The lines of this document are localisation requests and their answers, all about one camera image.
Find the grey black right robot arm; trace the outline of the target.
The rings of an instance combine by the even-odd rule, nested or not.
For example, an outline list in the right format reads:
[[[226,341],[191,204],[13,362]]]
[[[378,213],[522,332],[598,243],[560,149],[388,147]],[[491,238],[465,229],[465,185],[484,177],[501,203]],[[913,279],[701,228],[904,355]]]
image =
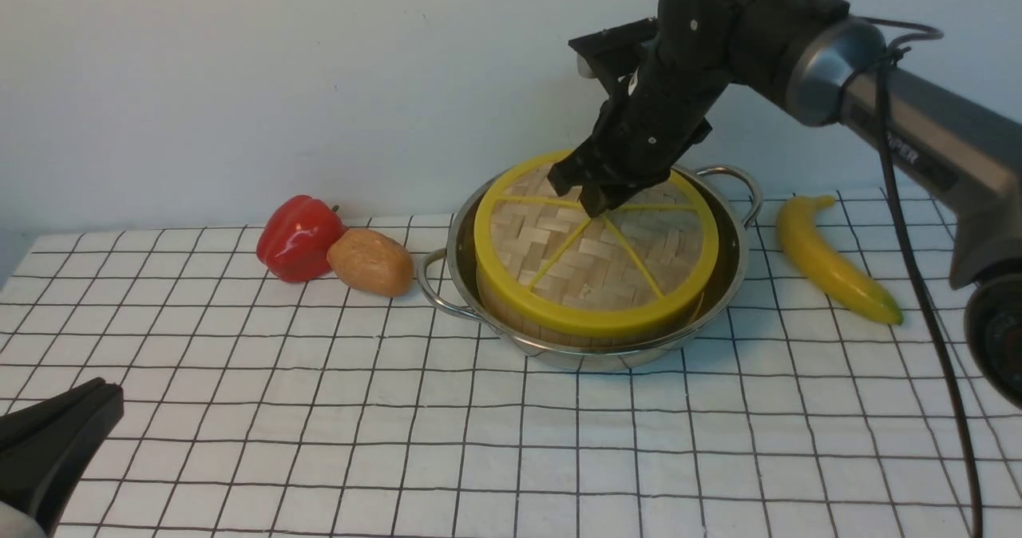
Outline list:
[[[879,18],[846,0],[660,0],[653,18],[570,41],[608,92],[590,136],[553,164],[558,195],[591,216],[623,206],[711,131],[706,113],[745,85],[808,127],[841,124],[955,214],[949,286],[976,284],[964,322],[973,359],[1020,404],[1020,125],[898,66],[931,26]]]

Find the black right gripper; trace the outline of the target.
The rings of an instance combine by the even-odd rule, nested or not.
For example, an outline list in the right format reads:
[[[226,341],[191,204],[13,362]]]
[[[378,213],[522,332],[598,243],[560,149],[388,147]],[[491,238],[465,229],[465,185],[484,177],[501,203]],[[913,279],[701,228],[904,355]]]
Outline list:
[[[611,94],[588,148],[551,164],[551,189],[562,197],[580,188],[590,218],[624,206],[640,188],[664,181],[730,83],[726,69],[702,65],[667,43],[652,44],[631,79]]]

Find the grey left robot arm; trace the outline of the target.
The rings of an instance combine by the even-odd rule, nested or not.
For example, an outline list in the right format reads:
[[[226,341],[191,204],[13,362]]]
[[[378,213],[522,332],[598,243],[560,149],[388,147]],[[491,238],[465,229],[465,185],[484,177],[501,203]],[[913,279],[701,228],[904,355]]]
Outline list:
[[[124,415],[124,391],[92,378],[1,418],[1,535],[52,537]]]

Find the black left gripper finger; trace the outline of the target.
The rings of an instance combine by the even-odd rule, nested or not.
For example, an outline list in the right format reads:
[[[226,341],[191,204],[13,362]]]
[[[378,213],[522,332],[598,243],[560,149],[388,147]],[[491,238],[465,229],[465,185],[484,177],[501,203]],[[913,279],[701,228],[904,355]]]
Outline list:
[[[119,385],[92,378],[1,418],[1,533],[52,535],[124,415]]]

